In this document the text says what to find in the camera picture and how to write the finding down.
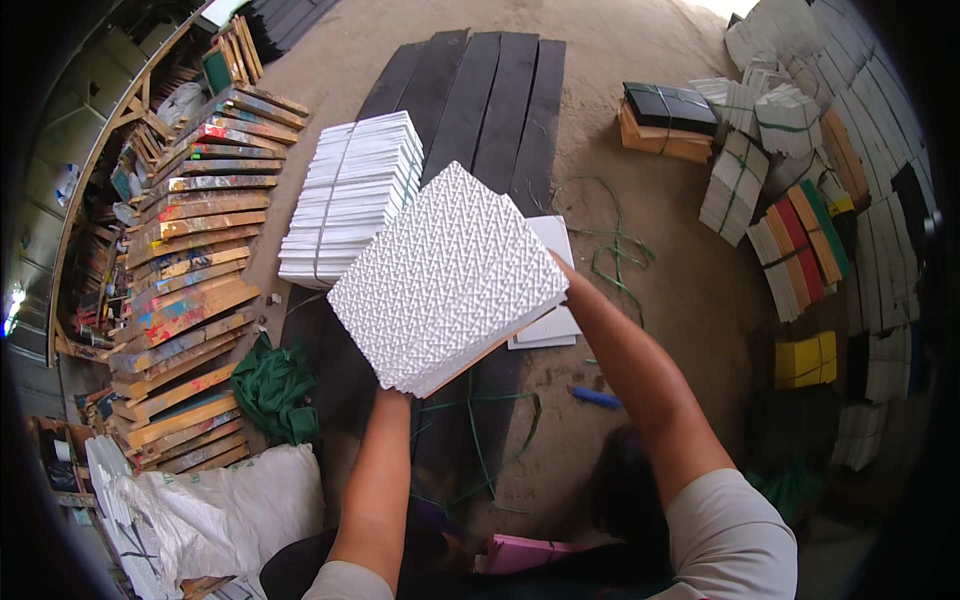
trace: dirt floor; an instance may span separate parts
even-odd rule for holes
[[[284,298],[290,284],[276,277],[276,252],[287,231],[300,184],[320,131],[353,120],[380,71],[401,44],[435,32],[537,33],[567,42],[554,185],[577,176],[602,178],[622,205],[624,228],[656,254],[641,271],[625,268],[628,286],[643,307],[647,330],[677,361],[720,441],[741,461],[743,408],[751,390],[769,377],[776,311],[749,243],[731,247],[697,220],[709,168],[675,158],[623,149],[615,115],[624,80],[686,84],[689,79],[737,77],[723,44],[728,17],[674,0],[343,0],[282,59],[266,68],[264,89],[312,111],[300,143],[291,149],[272,194],[267,223],[245,275],[264,295]],[[559,202],[578,227],[615,224],[612,199],[593,180],[564,186]],[[571,234],[576,268],[628,315],[638,311],[623,294],[590,275],[594,251],[610,236]],[[829,299],[825,304],[835,304]],[[288,307],[262,306],[278,342]],[[468,545],[491,533],[592,540],[584,519],[587,481],[607,433],[626,422],[612,412],[573,399],[570,384],[606,388],[592,353],[575,347],[528,354],[522,391],[543,399],[543,415],[526,454],[507,467],[494,504],[478,494],[468,507]],[[527,436],[532,408],[517,403],[506,456]],[[324,461],[327,502],[336,513],[355,441],[340,441]]]

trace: white shirt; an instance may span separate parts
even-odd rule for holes
[[[666,509],[674,584],[651,600],[792,600],[797,540],[740,471],[690,482]],[[325,564],[303,600],[393,600],[387,583],[358,564]]]

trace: person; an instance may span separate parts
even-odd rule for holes
[[[398,588],[400,596],[417,598],[794,597],[796,539],[736,469],[680,369],[589,281],[555,258],[570,280],[566,305],[639,442],[635,458],[642,458],[632,464],[643,467],[609,479],[641,481],[646,472],[656,491],[647,494],[650,502],[634,501],[615,486],[608,493],[606,506],[625,507],[613,519],[607,515],[608,524],[635,531],[627,542],[513,575],[431,572],[429,563],[443,554],[449,536],[424,525],[408,506],[410,403],[397,391],[378,390],[339,530],[325,540],[321,535],[292,544],[270,560],[261,583],[271,600],[291,593],[304,600],[391,600]],[[624,445],[614,453],[622,456]],[[638,521],[646,525],[623,525]]]

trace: white textured foam tile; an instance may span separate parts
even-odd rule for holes
[[[327,297],[380,385],[425,396],[554,308],[568,285],[510,198],[453,162]]]

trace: forearm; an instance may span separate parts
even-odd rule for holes
[[[640,434],[663,507],[700,475],[732,468],[673,359],[583,276],[564,270],[567,306]]]
[[[410,496],[410,402],[377,390],[327,561],[364,566],[396,594]]]

